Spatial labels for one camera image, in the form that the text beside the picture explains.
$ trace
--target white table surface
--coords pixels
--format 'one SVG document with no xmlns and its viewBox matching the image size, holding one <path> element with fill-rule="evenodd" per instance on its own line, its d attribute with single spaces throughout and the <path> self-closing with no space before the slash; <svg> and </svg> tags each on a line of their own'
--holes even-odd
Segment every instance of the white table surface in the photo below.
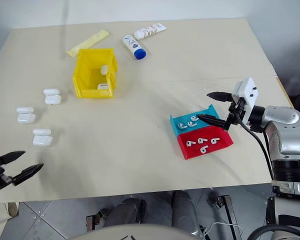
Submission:
<svg viewBox="0 0 300 240">
<path fill-rule="evenodd" d="M 0 202 L 98 197 L 270 182 L 257 142 L 232 126 L 234 144 L 184 160 L 169 122 L 213 104 L 222 118 L 229 103 L 206 96 L 231 92 L 253 77 L 259 106 L 289 106 L 247 21 L 162 21 L 167 30 L 139 43 L 142 60 L 122 43 L 126 34 L 154 22 L 115 22 L 15 29 L 0 52 L 0 155 L 25 150 L 6 167 L 14 176 L 30 165 L 42 170 L 0 190 Z M 117 89 L 109 99 L 79 99 L 65 51 L 104 29 L 94 48 L 114 48 Z M 60 105 L 44 103 L 44 88 L 59 88 Z M 17 123 L 16 107 L 31 106 L 37 120 Z M 50 147 L 32 145 L 35 128 L 50 128 Z"/>
</svg>

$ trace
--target yellow paper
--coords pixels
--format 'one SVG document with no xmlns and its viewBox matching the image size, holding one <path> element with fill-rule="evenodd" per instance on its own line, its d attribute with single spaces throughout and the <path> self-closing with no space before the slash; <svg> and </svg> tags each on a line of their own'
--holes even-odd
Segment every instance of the yellow paper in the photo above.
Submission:
<svg viewBox="0 0 300 240">
<path fill-rule="evenodd" d="M 71 57 L 77 56 L 80 49 L 88 49 L 95 45 L 97 42 L 101 41 L 105 37 L 107 37 L 109 33 L 105 30 L 100 30 L 96 34 L 89 37 L 87 40 L 79 43 L 77 46 L 73 47 L 71 50 L 66 51 Z"/>
</svg>

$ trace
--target blue cap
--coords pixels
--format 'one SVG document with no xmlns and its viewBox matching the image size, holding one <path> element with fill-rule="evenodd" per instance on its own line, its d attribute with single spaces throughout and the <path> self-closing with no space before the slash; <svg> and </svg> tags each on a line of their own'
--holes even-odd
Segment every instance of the blue cap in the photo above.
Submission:
<svg viewBox="0 0 300 240">
<path fill-rule="evenodd" d="M 146 56 L 146 51 L 142 48 L 139 48 L 137 51 L 134 52 L 134 56 L 136 59 L 143 59 Z"/>
</svg>

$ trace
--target black cable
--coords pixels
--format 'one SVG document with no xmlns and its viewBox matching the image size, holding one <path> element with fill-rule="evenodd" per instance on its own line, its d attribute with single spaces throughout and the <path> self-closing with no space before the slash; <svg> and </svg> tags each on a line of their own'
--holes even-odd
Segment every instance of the black cable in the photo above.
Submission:
<svg viewBox="0 0 300 240">
<path fill-rule="evenodd" d="M 297 235 L 300 237 L 300 230 L 290 227 L 290 226 L 285 226 L 285 225 L 278 225 L 278 224 L 269 224 L 265 225 L 262 227 L 257 228 L 254 230 L 250 236 L 247 238 L 247 240 L 256 240 L 258 237 L 260 237 L 262 234 L 269 232 L 269 231 L 284 231 L 287 233 L 291 233 L 294 235 Z"/>
<path fill-rule="evenodd" d="M 260 145 L 261 149 L 262 149 L 262 152 L 264 154 L 264 157 L 265 157 L 265 160 L 266 160 L 266 164 L 268 166 L 268 170 L 269 170 L 269 173 L 270 173 L 270 176 L 271 176 L 271 179 L 273 180 L 274 179 L 274 174 L 272 172 L 272 167 L 271 167 L 271 164 L 270 164 L 270 161 L 269 161 L 269 158 L 268 158 L 268 155 L 267 155 L 267 151 L 263 145 L 263 143 L 261 142 L 260 138 L 254 133 L 252 132 L 243 122 L 242 120 L 240 119 L 240 116 L 238 113 L 235 113 L 235 118 L 236 120 L 238 121 L 238 123 L 252 136 L 255 138 L 255 140 L 258 142 L 258 144 Z"/>
<path fill-rule="evenodd" d="M 266 134 L 266 131 L 263 131 L 263 137 L 265 141 L 266 150 L 268 151 L 268 156 L 270 158 L 269 141 L 268 141 L 268 136 Z"/>
</svg>

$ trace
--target white bottle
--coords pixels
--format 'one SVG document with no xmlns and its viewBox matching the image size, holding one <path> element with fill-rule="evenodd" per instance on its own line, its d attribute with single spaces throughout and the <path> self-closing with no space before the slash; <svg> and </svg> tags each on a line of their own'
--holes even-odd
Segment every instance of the white bottle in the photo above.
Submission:
<svg viewBox="0 0 300 240">
<path fill-rule="evenodd" d="M 133 35 L 137 40 L 140 40 L 140 39 L 145 39 L 149 36 L 155 35 L 166 29 L 167 28 L 165 26 L 163 26 L 161 23 L 155 23 L 155 24 L 148 26 L 147 28 L 141 28 L 141 29 L 135 31 L 133 33 Z"/>
<path fill-rule="evenodd" d="M 124 36 L 122 40 L 124 45 L 126 45 L 126 47 L 133 53 L 136 59 L 143 59 L 146 56 L 146 51 L 131 35 Z"/>
</svg>

